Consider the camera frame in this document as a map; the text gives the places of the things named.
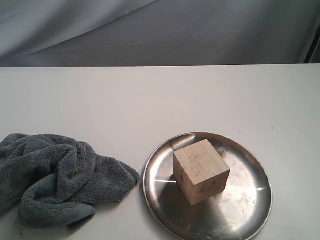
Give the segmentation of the light wooden cube block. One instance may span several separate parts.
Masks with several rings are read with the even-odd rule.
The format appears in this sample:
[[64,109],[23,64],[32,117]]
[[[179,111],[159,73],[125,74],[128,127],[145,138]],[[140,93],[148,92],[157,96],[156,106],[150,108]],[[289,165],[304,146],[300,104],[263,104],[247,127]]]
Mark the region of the light wooden cube block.
[[207,139],[173,153],[173,176],[192,206],[222,193],[230,171]]

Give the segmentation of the grey terry towel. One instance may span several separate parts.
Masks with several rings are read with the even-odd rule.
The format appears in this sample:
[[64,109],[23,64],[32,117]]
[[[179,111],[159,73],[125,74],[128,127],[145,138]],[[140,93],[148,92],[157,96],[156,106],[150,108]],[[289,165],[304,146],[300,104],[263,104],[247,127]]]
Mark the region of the grey terry towel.
[[0,144],[0,212],[19,204],[27,228],[76,231],[96,204],[121,202],[139,182],[129,165],[70,137],[13,133]]

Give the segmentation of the round stainless steel plate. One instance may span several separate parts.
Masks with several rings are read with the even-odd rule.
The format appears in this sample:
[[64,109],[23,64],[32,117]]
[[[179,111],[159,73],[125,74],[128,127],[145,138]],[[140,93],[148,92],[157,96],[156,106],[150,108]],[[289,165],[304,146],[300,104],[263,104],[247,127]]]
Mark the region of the round stainless steel plate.
[[[230,166],[225,190],[190,205],[173,177],[173,153],[208,140]],[[182,240],[250,240],[265,226],[272,210],[270,180],[260,162],[239,143],[208,132],[175,136],[146,162],[141,188],[150,213]]]

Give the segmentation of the grey backdrop cloth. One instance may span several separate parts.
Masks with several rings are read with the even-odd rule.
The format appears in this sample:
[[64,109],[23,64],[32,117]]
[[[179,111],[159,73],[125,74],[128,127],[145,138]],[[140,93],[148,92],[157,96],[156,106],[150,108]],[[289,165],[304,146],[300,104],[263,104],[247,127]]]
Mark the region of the grey backdrop cloth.
[[2,67],[302,63],[317,0],[3,0]]

